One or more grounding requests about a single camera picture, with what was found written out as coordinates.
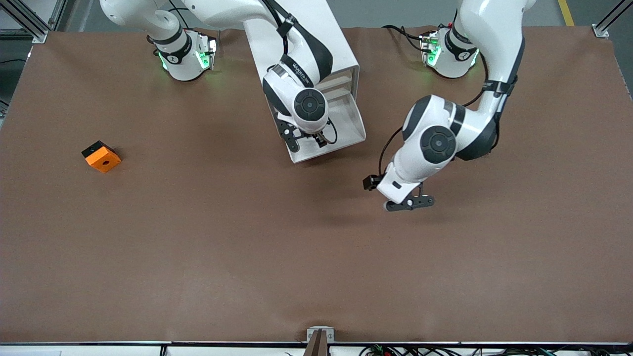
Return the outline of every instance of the orange box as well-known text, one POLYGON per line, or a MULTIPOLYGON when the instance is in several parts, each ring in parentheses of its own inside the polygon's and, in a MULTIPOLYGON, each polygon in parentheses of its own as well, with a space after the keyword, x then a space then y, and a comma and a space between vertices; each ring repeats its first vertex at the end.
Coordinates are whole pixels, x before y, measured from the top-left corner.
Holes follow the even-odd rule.
POLYGON ((81 154, 92 168, 102 173, 106 173, 121 163, 121 158, 101 141, 95 142, 83 150, 81 154))

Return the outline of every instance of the table surface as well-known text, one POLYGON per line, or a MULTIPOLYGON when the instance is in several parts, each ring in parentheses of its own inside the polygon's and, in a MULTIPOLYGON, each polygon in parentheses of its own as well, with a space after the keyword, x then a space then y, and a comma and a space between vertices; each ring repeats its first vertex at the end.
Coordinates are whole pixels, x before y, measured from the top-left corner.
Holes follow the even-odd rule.
POLYGON ((361 184, 387 138, 483 69, 443 79, 391 31, 344 33, 368 138, 297 165, 241 31, 186 83, 139 33, 34 46, 0 132, 0 340, 630 341, 633 105, 610 42, 526 28, 498 148, 387 213, 361 184), (81 156, 97 140, 123 158, 107 174, 81 156))

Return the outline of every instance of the metal frame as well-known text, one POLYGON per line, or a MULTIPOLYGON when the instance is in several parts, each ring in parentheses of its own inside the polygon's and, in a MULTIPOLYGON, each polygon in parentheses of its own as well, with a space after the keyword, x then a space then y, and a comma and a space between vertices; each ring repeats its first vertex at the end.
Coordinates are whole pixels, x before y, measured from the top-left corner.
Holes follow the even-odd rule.
POLYGON ((46 36, 52 28, 22 0, 0 0, 0 8, 22 26, 24 31, 33 36, 33 43, 46 42, 46 36))
POLYGON ((591 27, 593 28, 594 34, 598 38, 608 38, 609 31, 607 29, 611 24, 627 11, 630 6, 633 5, 633 0, 621 0, 606 16, 597 24, 593 23, 591 27))

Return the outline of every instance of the white box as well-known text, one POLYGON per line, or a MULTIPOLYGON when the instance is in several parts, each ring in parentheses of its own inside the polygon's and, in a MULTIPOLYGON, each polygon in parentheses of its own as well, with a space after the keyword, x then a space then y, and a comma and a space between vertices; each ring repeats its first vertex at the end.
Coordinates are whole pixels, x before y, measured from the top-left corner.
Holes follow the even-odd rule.
MULTIPOLYGON (((296 153, 288 150, 290 158, 297 163, 364 141, 367 135, 355 100, 360 68, 327 1, 277 2, 321 41, 334 57, 332 74, 316 85, 316 88, 322 91, 327 99, 330 119, 338 131, 338 141, 319 148, 312 138, 298 139, 300 149, 296 153)), ((265 20, 247 20, 243 24, 261 81, 268 68, 276 65, 284 53, 282 39, 275 26, 265 20)), ((270 110, 273 113, 275 109, 270 106, 270 110)), ((323 134, 326 137, 334 137, 332 126, 326 126, 323 134)))

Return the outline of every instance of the white robotic arm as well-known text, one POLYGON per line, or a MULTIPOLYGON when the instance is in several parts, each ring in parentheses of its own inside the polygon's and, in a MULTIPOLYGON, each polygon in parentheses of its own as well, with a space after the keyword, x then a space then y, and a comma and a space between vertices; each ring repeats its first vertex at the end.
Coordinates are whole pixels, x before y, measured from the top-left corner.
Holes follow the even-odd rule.
POLYGON ((193 80, 211 68, 215 40, 185 30, 174 14, 159 10, 166 0, 101 0, 105 15, 120 26, 144 30, 163 67, 177 80, 193 80))
POLYGON ((277 32, 288 38, 291 48, 264 76, 264 94, 279 113, 277 120, 289 124, 286 134, 282 130, 282 136, 292 136, 294 128, 298 128, 303 135, 313 136, 319 145, 327 143, 321 133, 329 121, 327 100, 314 89, 332 71, 332 53, 323 43, 275 0, 224 0, 208 5, 200 4, 199 0, 185 0, 184 4, 209 25, 228 27, 260 18, 278 27, 277 32))
POLYGON ((489 74, 477 111, 438 96, 426 96, 404 122, 404 144, 386 171, 371 175, 365 189, 377 188, 389 201, 388 211, 412 210, 434 204, 423 195, 422 182, 454 157, 473 160, 488 154, 499 138, 499 119, 517 81, 525 45, 523 12, 536 0, 463 0, 453 26, 486 57, 489 74), (419 193, 412 193, 420 188, 419 193))

